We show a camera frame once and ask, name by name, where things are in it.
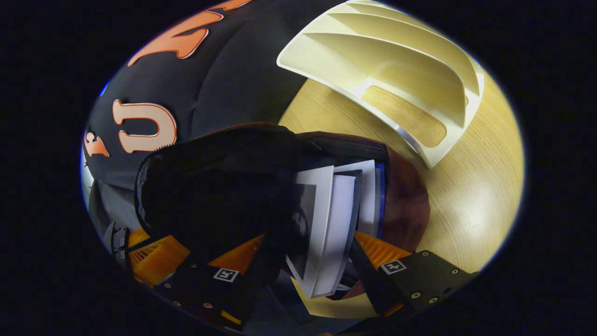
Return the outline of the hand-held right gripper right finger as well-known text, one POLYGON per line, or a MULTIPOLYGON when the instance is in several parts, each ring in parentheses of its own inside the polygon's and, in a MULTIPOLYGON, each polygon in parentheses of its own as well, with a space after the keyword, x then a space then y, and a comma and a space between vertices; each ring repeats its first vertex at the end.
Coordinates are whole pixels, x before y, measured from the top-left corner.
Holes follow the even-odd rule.
POLYGON ((429 250, 413 254, 358 231, 350 246, 350 259, 375 312, 382 317, 397 311, 421 313, 479 274, 465 272, 429 250))

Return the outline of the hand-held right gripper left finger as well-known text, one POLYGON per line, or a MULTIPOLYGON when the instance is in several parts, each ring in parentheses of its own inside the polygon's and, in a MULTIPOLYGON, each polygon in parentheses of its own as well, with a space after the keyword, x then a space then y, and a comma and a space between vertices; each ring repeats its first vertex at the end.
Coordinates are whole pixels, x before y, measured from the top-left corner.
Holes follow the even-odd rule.
POLYGON ((270 238, 260 235, 212 264, 190 254, 155 294, 178 311, 226 333, 243 333, 270 274, 270 238))

